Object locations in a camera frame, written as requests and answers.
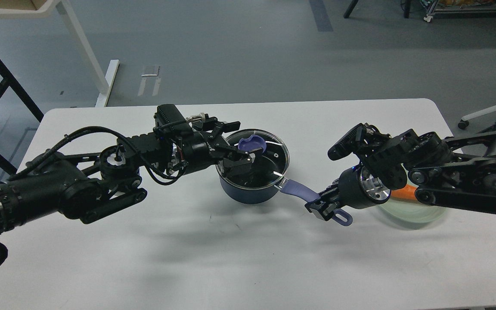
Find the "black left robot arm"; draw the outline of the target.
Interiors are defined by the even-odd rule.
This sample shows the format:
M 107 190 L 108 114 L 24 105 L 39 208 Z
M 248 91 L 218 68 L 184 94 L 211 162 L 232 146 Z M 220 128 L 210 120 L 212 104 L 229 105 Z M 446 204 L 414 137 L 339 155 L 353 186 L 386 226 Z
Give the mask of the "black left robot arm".
M 216 165 L 224 176 L 250 171 L 266 150 L 250 136 L 230 145 L 223 133 L 240 122 L 205 113 L 185 117 L 173 104 L 160 105 L 152 132 L 126 137 L 102 126 L 72 132 L 0 183 L 0 234 L 59 212 L 90 224 L 142 202 L 140 169 L 160 185 Z M 8 249 L 0 242 L 0 266 Z

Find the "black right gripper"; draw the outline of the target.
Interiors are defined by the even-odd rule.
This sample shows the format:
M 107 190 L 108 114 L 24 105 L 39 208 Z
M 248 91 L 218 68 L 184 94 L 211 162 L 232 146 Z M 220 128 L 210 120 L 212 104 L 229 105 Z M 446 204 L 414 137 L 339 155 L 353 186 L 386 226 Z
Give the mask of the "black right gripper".
M 352 216 L 343 210 L 345 206 L 365 209 L 384 204 L 391 197 L 391 190 L 382 184 L 364 166 L 354 166 L 343 171 L 337 184 L 329 185 L 318 193 L 318 198 L 307 202 L 305 208 L 315 218 L 334 220 L 335 222 L 352 222 Z

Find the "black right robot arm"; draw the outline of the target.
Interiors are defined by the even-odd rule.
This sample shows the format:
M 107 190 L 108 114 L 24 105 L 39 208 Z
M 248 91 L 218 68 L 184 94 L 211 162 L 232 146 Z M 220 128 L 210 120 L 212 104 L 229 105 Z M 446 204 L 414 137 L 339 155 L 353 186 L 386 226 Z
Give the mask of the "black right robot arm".
M 328 150 L 333 161 L 351 154 L 359 163 L 305 204 L 317 218 L 349 226 L 353 219 L 344 206 L 383 204 L 408 181 L 416 185 L 413 196 L 421 204 L 496 214 L 496 123 L 445 139 L 412 129 L 391 136 L 360 123 Z

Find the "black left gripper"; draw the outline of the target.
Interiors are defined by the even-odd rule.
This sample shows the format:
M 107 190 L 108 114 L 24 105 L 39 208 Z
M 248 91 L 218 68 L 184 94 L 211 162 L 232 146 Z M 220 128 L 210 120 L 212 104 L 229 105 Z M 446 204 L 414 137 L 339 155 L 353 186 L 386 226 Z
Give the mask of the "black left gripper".
M 248 151 L 236 149 L 229 152 L 223 158 L 224 152 L 215 148 L 218 143 L 226 146 L 227 142 L 223 133 L 234 132 L 240 129 L 241 122 L 224 122 L 217 117 L 205 118 L 194 122 L 194 129 L 188 124 L 175 126 L 175 134 L 179 147 L 183 154 L 183 159 L 187 161 L 185 174 L 192 174 L 197 171 L 217 165 L 220 161 L 221 175 L 243 175 L 248 174 L 255 159 L 262 155 L 264 148 L 257 147 Z

